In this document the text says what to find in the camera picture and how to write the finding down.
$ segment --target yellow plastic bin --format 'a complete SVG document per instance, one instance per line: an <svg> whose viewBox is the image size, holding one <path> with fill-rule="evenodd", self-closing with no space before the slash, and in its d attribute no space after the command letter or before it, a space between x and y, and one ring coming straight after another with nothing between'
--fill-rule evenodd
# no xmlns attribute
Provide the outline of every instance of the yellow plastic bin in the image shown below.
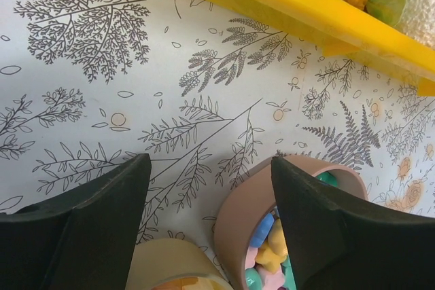
<svg viewBox="0 0 435 290"><path fill-rule="evenodd" d="M435 95L435 51L342 0L208 0Z"/></svg>

